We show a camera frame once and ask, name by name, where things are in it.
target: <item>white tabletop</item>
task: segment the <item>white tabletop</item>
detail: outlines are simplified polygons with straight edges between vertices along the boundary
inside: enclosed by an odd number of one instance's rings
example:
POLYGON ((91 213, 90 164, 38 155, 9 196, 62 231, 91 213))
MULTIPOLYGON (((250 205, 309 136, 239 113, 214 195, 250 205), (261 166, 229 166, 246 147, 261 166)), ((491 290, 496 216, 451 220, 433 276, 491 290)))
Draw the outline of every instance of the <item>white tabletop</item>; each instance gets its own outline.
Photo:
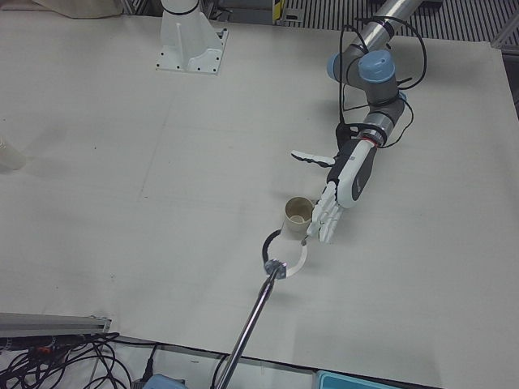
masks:
MULTIPOLYGON (((127 336, 232 349, 263 240, 290 197, 324 186, 290 150, 336 151, 338 34, 228 28, 221 73, 184 75, 155 70, 160 19, 0 13, 0 134, 31 157, 0 174, 0 311, 106 315, 127 336)), ((415 124, 377 153, 333 244, 312 241, 276 284, 246 355, 519 385, 519 125, 503 63, 487 43, 426 43, 415 124)), ((418 74, 416 40, 392 47, 399 78, 418 74)))

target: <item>black wire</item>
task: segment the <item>black wire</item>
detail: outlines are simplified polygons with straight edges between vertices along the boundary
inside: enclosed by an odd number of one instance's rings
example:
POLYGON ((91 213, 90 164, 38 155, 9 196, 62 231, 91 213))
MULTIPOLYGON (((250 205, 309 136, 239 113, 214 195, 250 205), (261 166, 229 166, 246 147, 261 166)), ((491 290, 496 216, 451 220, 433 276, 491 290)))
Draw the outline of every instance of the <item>black wire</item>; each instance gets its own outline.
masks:
POLYGON ((413 34, 418 38, 418 41, 420 42, 420 46, 422 47, 422 54, 423 54, 422 74, 420 75, 420 78, 415 83, 413 83, 412 85, 410 85, 408 87, 402 87, 402 88, 399 88, 399 89, 401 91, 405 91, 407 89, 414 88, 419 83, 422 82, 422 80, 425 78, 425 74, 427 73, 427 50, 426 50, 426 47, 425 47, 425 43, 423 42, 423 38, 420 35, 420 33, 418 32, 418 30, 415 27, 413 27, 410 23, 406 22, 403 19, 395 18, 394 16, 374 15, 371 18, 357 18, 356 20, 358 20, 358 21, 360 21, 362 23, 367 23, 367 22, 371 22, 371 21, 384 20, 384 19, 394 20, 394 21, 396 21, 396 22, 398 22, 400 24, 404 24, 409 30, 411 30, 411 32, 413 32, 413 34))
POLYGON ((157 350, 157 347, 159 347, 159 344, 158 344, 158 343, 155 343, 155 345, 153 346, 152 355, 149 356, 150 358, 153 358, 153 356, 155 355, 155 352, 156 352, 156 350, 157 350))
POLYGON ((344 114, 342 113, 342 111, 343 111, 343 99, 342 99, 342 93, 343 93, 343 89, 342 89, 342 85, 343 85, 343 82, 342 82, 342 54, 343 54, 342 53, 342 41, 344 40, 344 32, 345 32, 345 30, 347 28, 349 28, 351 31, 353 31, 353 32, 355 32, 355 34, 357 34, 358 39, 362 43, 362 47, 364 48, 366 53, 369 52, 369 49, 366 46, 366 42, 364 41, 364 38, 362 38, 362 35, 359 32, 359 30, 356 27, 352 26, 351 24, 343 24, 342 28, 341 28, 341 35, 339 36, 339 122, 341 124, 345 123, 344 114))
POLYGON ((409 121, 409 123, 407 123, 407 126, 404 127, 404 129, 402 130, 402 132, 400 133, 400 136, 398 136, 397 140, 395 140, 393 143, 390 143, 386 146, 380 146, 379 148, 389 148, 391 146, 394 146, 395 144, 397 144, 398 142, 400 142, 400 139, 402 139, 402 136, 404 135, 405 133, 405 130, 407 130, 411 124, 413 124, 413 121, 414 121, 414 112, 413 112, 413 109, 411 108, 411 106, 409 105, 409 103, 405 100, 405 99, 402 99, 400 97, 400 99, 404 102, 405 106, 407 108, 409 108, 409 111, 411 112, 411 120, 409 121))
POLYGON ((55 349, 52 355, 45 356, 45 360, 36 359, 32 361, 29 358, 28 353, 20 354, 14 358, 10 365, 0 374, 0 387, 2 389, 7 389, 7 381, 15 378, 16 382, 12 384, 11 389, 17 387, 18 385, 20 385, 22 389, 38 389, 41 387, 43 382, 45 382, 45 380, 59 373, 58 378, 49 388, 54 389, 62 380, 65 370, 69 365, 79 361, 97 359, 101 360, 101 363, 106 368, 106 375, 96 378, 94 383, 98 383, 98 386, 100 386, 102 383, 109 380, 112 383, 112 387, 114 389, 119 389, 120 387, 126 388, 125 384, 120 379, 114 377, 112 370, 116 365, 120 366, 128 378, 129 385, 131 385, 130 373, 124 364, 115 357, 115 350, 109 344, 107 344, 108 342, 114 340, 117 336, 119 336, 118 333, 89 336, 86 340, 82 340, 76 344, 55 349), (106 347, 108 355, 101 351, 102 347, 106 347), (79 352, 81 350, 84 351, 80 352, 74 357, 70 357, 72 351, 79 352), (94 352, 96 355, 87 355, 92 352, 94 352), (34 376, 35 382, 29 384, 27 382, 28 378, 31 378, 32 376, 34 376))
POLYGON ((211 380, 211 389, 214 389, 214 387, 217 385, 217 376, 218 376, 218 371, 220 370, 221 366, 223 365, 225 359, 229 356, 229 354, 221 354, 220 355, 220 361, 218 362, 218 365, 216 367, 216 369, 214 370, 214 373, 212 375, 212 380, 211 380))
POLYGON ((130 342, 127 340, 119 340, 119 339, 112 339, 110 342, 112 343, 119 343, 119 344, 128 344, 130 346, 167 346, 167 343, 157 343, 157 342, 130 342))

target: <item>beige cup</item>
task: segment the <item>beige cup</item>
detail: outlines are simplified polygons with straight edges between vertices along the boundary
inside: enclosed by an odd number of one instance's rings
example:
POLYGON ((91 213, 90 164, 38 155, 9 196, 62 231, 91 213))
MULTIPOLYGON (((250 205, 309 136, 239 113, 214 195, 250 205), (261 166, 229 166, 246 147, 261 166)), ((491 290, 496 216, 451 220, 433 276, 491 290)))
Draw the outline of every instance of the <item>beige cup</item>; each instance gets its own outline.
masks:
POLYGON ((290 231, 303 233, 311 222, 314 204, 304 197, 293 197, 285 205, 285 224, 290 231))

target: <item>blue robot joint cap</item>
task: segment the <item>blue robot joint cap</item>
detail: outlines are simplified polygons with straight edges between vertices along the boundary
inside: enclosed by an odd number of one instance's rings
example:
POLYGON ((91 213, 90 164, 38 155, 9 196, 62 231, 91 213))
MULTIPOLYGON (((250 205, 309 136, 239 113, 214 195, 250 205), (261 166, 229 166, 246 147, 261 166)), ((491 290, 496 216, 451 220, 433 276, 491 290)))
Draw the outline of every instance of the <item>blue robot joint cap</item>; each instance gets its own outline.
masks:
POLYGON ((368 83, 385 83, 395 75, 395 63, 387 50, 371 51, 358 62, 358 74, 368 83))

